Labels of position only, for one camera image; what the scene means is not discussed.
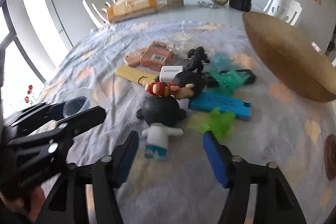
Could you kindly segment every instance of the white charger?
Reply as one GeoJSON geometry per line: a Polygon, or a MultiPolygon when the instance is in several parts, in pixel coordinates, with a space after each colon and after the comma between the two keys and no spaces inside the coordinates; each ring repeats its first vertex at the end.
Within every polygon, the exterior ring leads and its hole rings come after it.
{"type": "Polygon", "coordinates": [[[178,73],[183,71],[183,66],[162,66],[160,82],[171,83],[178,73]]]}

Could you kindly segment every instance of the orange box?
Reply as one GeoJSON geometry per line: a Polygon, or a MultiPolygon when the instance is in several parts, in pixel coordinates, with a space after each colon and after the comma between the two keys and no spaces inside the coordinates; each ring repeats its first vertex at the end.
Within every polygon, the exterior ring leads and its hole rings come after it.
{"type": "Polygon", "coordinates": [[[168,44],[153,41],[141,56],[140,65],[152,70],[161,71],[162,66],[172,65],[174,54],[168,50],[168,44]]]}

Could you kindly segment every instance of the hand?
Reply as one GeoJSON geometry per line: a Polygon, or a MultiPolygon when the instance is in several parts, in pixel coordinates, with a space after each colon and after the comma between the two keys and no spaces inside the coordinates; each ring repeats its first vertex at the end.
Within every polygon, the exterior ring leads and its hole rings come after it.
{"type": "MultiPolygon", "coordinates": [[[[22,198],[17,198],[16,200],[8,200],[1,196],[6,207],[11,211],[18,211],[18,209],[22,209],[25,206],[25,203],[22,198]]],[[[30,194],[30,212],[29,219],[32,222],[35,222],[37,216],[39,215],[41,208],[45,202],[45,197],[41,186],[36,187],[32,190],[30,194]]]]}

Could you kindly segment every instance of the brown round object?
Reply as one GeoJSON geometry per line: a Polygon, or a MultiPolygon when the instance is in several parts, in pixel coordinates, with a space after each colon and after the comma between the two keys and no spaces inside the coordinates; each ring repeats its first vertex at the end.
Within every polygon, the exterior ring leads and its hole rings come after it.
{"type": "Polygon", "coordinates": [[[300,31],[257,12],[244,13],[243,22],[256,53],[287,87],[317,102],[336,99],[335,68],[300,31]]]}
{"type": "Polygon", "coordinates": [[[329,180],[333,180],[336,177],[336,136],[331,134],[325,140],[324,146],[324,165],[325,173],[329,180]]]}

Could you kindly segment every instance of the clear cup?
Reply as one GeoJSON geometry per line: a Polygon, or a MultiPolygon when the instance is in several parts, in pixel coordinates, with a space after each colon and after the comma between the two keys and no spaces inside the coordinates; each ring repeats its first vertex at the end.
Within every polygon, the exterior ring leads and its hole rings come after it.
{"type": "Polygon", "coordinates": [[[70,100],[67,100],[63,107],[65,118],[95,107],[98,102],[93,98],[92,91],[86,87],[74,91],[70,100]]]}

